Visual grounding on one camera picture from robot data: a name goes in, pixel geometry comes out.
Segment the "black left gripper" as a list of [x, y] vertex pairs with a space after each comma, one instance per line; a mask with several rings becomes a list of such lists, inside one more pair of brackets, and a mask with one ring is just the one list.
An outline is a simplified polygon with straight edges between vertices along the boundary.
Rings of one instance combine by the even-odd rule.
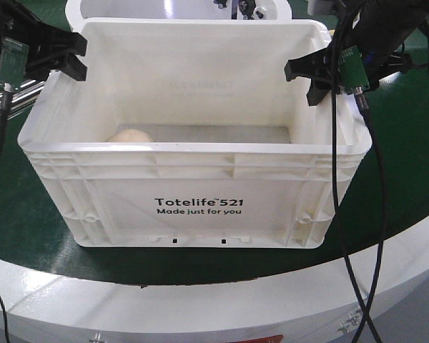
[[[51, 60], [49, 39], [53, 33], [52, 26], [24, 5], [17, 1], [0, 1], [0, 63], [4, 40], [10, 38], [29, 47], [26, 74], [45, 67]], [[51, 44], [71, 53], [53, 59], [51, 69], [61, 71], [75, 81], [85, 81], [87, 67], [73, 54], [85, 56], [87, 40], [76, 32], [58, 31], [53, 35]]]

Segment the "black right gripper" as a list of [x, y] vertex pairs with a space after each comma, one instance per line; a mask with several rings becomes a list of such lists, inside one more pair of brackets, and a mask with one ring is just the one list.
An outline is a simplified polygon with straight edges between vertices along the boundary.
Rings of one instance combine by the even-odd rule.
[[[395, 50], [419, 28], [427, 29], [429, 1], [323, 1], [338, 24], [350, 27], [344, 35], [342, 48], [357, 46], [371, 89], [379, 80], [397, 71], [406, 72], [410, 62], [400, 62]], [[325, 54], [313, 53], [289, 59], [284, 67], [286, 81], [297, 77], [312, 79], [307, 91], [309, 106], [317, 106], [332, 90], [327, 81]]]

